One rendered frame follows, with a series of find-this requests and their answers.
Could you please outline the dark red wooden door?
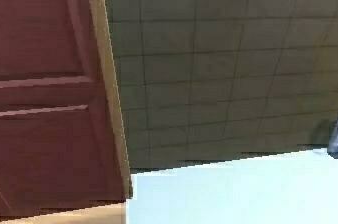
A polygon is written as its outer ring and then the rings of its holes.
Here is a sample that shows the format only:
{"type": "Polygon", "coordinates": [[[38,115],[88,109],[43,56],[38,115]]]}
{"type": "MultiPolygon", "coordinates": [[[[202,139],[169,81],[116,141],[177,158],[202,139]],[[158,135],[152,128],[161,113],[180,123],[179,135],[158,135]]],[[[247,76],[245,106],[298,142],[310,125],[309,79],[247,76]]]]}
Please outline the dark red wooden door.
{"type": "Polygon", "coordinates": [[[106,0],[0,0],[0,221],[131,195],[106,0]]]}

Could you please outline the pale blue kitchen worktop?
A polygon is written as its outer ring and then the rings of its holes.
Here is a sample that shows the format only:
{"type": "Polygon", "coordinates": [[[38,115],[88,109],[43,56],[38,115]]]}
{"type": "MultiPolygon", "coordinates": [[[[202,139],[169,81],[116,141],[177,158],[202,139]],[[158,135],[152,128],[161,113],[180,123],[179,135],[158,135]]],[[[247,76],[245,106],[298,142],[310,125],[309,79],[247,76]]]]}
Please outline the pale blue kitchen worktop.
{"type": "Polygon", "coordinates": [[[126,224],[338,224],[338,159],[314,149],[132,176],[126,224]]]}

